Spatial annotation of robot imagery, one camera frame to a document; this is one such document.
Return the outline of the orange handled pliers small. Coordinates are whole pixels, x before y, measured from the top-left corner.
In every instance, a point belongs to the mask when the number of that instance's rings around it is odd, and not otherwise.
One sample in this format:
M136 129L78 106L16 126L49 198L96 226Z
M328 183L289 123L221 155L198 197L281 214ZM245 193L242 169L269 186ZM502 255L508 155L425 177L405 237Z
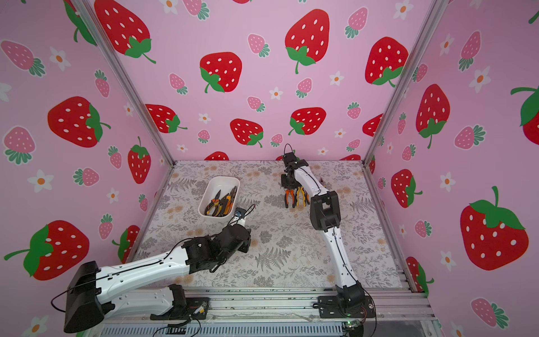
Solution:
M225 205L221 212L222 216L227 216L231 212L236 194L237 186L234 186L234 188L224 198Z

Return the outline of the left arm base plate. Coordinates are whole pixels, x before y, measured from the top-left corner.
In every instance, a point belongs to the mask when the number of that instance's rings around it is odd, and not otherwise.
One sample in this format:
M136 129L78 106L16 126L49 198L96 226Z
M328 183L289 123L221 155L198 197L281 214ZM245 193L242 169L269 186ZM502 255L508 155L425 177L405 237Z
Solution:
M185 304L173 304L173 307L162 315L151 314L152 321L173 320L205 320L209 309L210 298L187 298Z

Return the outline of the white plastic storage box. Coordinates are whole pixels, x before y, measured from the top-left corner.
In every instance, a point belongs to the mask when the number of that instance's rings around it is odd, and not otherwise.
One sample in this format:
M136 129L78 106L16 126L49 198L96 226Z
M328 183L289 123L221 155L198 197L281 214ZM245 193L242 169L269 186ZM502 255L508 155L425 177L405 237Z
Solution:
M240 181L230 176L210 179L199 203L199 214L203 219L228 221L233 217Z

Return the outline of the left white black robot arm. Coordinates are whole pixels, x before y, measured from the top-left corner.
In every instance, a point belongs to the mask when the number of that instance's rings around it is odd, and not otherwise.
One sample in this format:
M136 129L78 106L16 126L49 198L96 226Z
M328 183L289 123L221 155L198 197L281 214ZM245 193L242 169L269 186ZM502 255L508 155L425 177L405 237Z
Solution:
M75 334L100 324L119 308L129 291L175 276L216 272L234 253L246 253L251 231L241 224L227 225L215 235L178 242L170 251L132 263L100 268L91 261L79 267L66 291L63 331Z

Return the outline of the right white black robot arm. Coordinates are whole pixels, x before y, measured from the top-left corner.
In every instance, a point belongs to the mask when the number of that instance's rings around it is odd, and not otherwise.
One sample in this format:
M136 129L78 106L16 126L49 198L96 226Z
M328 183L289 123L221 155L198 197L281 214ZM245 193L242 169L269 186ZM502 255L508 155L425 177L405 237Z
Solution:
M310 198L310 221L321 233L335 270L336 307L346 316L366 303L366 292L353 271L341 233L341 209L338 193L325 188L315 178L309 164L292 152L282 156L285 165L283 188L303 188Z

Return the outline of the orange black pliers large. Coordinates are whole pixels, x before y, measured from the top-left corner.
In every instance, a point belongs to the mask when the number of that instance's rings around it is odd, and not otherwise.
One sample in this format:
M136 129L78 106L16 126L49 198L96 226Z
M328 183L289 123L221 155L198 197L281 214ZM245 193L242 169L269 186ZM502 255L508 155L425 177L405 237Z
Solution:
M285 197L284 197L285 207L289 208L296 208L297 201L296 201L296 191L292 189L285 190Z

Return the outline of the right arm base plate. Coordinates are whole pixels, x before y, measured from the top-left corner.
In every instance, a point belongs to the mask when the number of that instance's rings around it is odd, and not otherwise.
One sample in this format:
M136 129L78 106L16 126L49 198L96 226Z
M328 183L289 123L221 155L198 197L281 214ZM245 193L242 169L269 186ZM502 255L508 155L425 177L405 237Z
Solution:
M319 296L313 308L319 311L323 319L371 319L376 317L372 297L366 296L359 304L346 304L338 296Z

